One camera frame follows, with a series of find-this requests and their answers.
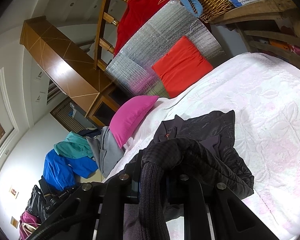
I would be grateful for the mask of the black jacket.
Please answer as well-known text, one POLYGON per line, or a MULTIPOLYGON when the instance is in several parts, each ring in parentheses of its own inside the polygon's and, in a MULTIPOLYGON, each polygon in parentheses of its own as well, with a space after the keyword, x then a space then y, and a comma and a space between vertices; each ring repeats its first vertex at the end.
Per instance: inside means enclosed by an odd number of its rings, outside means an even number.
POLYGON ((182 174, 201 183, 224 183, 238 198, 253 194, 254 176, 234 148, 235 112, 212 111, 161 122, 140 161, 140 201, 127 204, 124 239, 169 239, 166 223, 182 217, 182 174))

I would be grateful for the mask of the blue garment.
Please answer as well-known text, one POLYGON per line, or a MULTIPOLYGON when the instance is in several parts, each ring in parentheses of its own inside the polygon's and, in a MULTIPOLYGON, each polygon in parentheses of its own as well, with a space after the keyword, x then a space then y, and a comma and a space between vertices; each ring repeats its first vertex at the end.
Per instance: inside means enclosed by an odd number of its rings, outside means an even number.
POLYGON ((52 149, 45 156, 43 177, 54 190, 63 191, 76 184, 76 176, 87 179, 97 169, 96 161, 89 157, 71 159, 52 149))

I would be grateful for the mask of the black plastic bag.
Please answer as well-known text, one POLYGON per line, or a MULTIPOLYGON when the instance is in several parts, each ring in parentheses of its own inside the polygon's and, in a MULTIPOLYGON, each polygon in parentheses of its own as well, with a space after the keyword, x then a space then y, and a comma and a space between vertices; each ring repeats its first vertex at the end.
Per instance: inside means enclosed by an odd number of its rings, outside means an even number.
POLYGON ((42 176, 39 187, 34 185, 26 211, 44 222, 75 191, 76 185, 59 191, 47 183, 42 176))

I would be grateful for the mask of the grey garment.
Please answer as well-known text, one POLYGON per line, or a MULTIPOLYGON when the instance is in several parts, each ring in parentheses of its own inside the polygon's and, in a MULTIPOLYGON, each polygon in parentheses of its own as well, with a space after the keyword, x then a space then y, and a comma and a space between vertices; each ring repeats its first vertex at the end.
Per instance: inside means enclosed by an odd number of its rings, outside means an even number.
POLYGON ((88 137, 87 142, 102 176, 106 178, 123 157, 124 150, 119 147, 108 126, 102 128, 100 135, 88 137))

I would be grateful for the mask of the teal garment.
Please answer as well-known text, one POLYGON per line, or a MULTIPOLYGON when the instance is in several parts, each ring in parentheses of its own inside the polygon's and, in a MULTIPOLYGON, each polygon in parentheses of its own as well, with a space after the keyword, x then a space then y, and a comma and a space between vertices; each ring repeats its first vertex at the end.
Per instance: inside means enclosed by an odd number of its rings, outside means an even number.
POLYGON ((58 155, 70 159, 93 157, 87 139, 74 132, 70 132, 63 141, 54 144, 53 148, 58 155))

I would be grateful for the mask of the magenta pillow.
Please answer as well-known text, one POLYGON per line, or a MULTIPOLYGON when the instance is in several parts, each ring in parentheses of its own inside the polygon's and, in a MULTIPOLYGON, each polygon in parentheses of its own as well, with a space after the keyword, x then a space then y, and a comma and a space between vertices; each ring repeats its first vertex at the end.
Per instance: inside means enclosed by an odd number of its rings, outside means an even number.
POLYGON ((132 136, 139 123, 152 109, 159 96, 139 95, 125 102, 111 119, 109 129, 119 148, 132 136))

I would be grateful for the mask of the radiator grille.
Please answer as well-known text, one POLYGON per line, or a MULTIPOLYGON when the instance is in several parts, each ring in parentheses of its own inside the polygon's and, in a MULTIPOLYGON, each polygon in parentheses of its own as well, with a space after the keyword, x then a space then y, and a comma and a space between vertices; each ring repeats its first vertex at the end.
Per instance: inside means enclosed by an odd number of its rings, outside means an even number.
POLYGON ((75 109, 75 104, 70 98, 64 99, 50 114, 69 132, 78 133, 91 126, 75 109))

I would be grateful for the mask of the white quilted bedspread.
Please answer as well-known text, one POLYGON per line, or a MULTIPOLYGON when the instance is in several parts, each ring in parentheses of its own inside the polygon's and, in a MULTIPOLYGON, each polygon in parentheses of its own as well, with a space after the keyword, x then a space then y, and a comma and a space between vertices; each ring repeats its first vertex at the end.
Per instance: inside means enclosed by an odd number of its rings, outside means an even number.
POLYGON ((262 53, 221 64, 173 99, 159 98, 126 143, 120 172, 164 120, 235 112, 235 149, 252 172, 244 200, 279 239, 300 235, 300 70, 262 53))

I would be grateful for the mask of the brown wooden cabinet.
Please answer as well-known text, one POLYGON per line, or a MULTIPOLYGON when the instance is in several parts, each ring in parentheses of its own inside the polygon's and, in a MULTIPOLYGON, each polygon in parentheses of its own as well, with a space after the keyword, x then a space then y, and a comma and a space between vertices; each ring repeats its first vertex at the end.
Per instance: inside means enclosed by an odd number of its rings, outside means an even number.
POLYGON ((97 126, 108 126, 119 109, 111 98, 115 89, 93 59, 44 16, 25 20, 20 44, 57 87, 71 98, 85 117, 97 126))

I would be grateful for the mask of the red pillow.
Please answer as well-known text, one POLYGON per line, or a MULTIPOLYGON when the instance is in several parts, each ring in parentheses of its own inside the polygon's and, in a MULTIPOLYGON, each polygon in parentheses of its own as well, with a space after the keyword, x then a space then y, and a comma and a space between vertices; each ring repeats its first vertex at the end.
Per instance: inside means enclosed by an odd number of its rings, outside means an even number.
POLYGON ((153 66, 170 98, 175 98, 213 70, 197 47, 186 37, 175 45, 153 66))

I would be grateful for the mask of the silver foil headboard panel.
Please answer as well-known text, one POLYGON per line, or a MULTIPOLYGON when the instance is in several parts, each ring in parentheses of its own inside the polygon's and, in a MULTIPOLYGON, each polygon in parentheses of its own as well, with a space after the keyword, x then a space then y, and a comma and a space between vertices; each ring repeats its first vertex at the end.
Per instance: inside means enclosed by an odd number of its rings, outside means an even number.
POLYGON ((225 51, 201 20, 177 0, 170 0, 121 48, 106 67, 106 74, 128 96, 168 97, 152 66, 183 36, 214 67, 226 61, 225 51))

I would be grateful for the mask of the wooden shelf unit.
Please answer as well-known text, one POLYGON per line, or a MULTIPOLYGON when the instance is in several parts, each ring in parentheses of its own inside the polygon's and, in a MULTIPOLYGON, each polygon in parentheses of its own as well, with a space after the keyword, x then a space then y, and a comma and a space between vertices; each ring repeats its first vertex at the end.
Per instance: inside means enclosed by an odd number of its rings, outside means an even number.
POLYGON ((300 67, 300 9, 293 0, 259 0, 232 9, 210 24, 235 27, 249 52, 265 51, 300 67), (272 45, 270 40, 281 42, 272 45))

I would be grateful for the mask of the red hanging garment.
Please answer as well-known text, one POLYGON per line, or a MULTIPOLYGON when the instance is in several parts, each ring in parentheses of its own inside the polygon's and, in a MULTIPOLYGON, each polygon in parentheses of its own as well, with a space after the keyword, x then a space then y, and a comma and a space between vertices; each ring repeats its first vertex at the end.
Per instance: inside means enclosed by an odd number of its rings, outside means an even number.
POLYGON ((129 39, 169 0, 128 0, 127 8, 117 26, 116 56, 129 39))

